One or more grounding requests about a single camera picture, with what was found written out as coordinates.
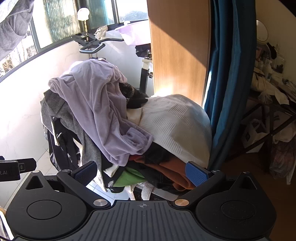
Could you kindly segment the lavender ribbed pajama garment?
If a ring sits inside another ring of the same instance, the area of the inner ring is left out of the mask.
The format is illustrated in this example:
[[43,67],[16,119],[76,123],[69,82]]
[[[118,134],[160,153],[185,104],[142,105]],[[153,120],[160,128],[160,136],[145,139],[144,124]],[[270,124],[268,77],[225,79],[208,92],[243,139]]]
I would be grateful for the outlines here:
[[119,88],[126,82],[115,65],[89,59],[48,83],[107,160],[118,166],[125,166],[130,155],[144,154],[153,141],[150,133],[127,119],[126,98]]

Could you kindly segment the orange garment in pile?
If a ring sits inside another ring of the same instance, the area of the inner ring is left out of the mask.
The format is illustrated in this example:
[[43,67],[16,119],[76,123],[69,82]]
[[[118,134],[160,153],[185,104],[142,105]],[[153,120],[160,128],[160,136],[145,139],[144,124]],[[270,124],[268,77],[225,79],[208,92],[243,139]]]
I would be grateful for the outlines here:
[[143,156],[130,156],[127,166],[139,171],[156,188],[171,193],[192,190],[195,185],[185,175],[185,163],[171,155],[166,162],[148,163]]

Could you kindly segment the green garment in pile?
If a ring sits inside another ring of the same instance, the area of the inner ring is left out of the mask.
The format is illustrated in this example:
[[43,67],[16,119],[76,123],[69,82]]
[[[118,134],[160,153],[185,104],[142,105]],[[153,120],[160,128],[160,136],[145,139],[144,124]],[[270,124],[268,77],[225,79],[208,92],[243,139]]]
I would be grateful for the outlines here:
[[140,172],[133,168],[126,167],[114,183],[113,187],[132,186],[144,181],[146,181],[146,179]]

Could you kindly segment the white textured blanket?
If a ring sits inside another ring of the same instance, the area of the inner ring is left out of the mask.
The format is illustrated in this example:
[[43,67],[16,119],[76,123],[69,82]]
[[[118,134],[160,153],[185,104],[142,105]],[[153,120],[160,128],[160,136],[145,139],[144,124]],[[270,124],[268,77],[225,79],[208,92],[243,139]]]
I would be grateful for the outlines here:
[[180,94],[151,97],[141,108],[128,109],[127,119],[183,162],[208,167],[211,124],[204,109],[191,99]]

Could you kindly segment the blue curtain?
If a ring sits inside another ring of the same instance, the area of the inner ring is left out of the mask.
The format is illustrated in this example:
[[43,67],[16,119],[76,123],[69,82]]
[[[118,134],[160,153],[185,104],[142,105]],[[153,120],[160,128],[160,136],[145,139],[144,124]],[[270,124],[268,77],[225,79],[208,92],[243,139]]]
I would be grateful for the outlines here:
[[204,110],[212,127],[208,169],[226,160],[245,110],[256,54],[255,1],[211,1],[209,84]]

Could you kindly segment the cluttered side table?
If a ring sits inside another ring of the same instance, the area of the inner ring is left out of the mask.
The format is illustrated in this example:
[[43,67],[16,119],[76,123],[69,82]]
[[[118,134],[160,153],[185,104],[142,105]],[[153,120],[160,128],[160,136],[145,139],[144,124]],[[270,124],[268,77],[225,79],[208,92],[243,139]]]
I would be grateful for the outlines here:
[[295,171],[295,84],[281,74],[285,59],[269,43],[257,45],[243,147],[259,153],[262,168],[291,183]]

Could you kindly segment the black knit hat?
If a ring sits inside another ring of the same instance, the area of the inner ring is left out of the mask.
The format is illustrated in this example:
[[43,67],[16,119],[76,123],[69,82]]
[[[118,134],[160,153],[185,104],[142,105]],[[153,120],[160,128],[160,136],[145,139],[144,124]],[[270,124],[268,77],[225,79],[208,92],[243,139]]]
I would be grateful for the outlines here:
[[119,88],[126,98],[127,109],[141,108],[148,101],[148,96],[145,93],[140,92],[128,83],[119,83]]

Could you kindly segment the black exercise bike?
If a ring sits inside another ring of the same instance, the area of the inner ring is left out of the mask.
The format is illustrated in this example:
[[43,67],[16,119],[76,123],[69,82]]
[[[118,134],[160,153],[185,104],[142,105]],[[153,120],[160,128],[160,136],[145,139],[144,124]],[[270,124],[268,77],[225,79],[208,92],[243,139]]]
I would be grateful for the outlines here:
[[129,84],[148,96],[154,94],[151,44],[130,46],[119,36],[98,40],[91,33],[78,33],[71,38],[81,46],[80,53],[107,60],[118,67]]

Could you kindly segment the grey hanging garment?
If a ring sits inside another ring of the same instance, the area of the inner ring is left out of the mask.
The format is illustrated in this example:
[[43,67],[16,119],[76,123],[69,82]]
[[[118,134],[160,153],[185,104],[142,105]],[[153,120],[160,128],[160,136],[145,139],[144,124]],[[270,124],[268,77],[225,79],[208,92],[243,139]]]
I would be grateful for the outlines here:
[[26,35],[33,9],[34,1],[1,1],[1,60]]

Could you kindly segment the wooden wardrobe panel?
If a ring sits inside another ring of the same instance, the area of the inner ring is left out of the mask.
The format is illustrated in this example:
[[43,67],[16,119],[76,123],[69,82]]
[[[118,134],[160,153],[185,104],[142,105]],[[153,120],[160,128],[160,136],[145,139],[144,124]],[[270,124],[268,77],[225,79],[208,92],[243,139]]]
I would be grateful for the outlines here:
[[154,93],[181,94],[201,105],[207,82],[210,1],[147,1]]

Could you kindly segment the round vanity mirror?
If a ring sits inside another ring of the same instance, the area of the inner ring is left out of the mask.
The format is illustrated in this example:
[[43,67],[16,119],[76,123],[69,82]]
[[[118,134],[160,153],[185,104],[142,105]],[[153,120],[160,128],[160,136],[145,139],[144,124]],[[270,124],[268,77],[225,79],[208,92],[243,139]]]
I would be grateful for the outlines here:
[[268,42],[268,29],[260,20],[256,20],[257,42],[266,44]]

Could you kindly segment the purple plastic basin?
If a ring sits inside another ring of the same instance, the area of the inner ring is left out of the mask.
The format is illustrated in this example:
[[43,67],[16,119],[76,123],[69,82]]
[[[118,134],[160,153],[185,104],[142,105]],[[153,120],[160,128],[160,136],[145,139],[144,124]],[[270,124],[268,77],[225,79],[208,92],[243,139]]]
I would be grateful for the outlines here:
[[106,33],[106,38],[123,39],[128,46],[138,46],[151,43],[149,20],[129,23]]

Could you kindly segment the white globe lamp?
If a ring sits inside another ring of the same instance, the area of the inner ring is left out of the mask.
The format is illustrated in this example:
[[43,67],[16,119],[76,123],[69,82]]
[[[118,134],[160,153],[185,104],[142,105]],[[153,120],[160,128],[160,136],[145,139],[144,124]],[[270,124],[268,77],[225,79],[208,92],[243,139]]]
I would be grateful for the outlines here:
[[77,18],[84,23],[84,30],[88,32],[86,21],[89,20],[90,11],[88,8],[80,8],[77,12]]

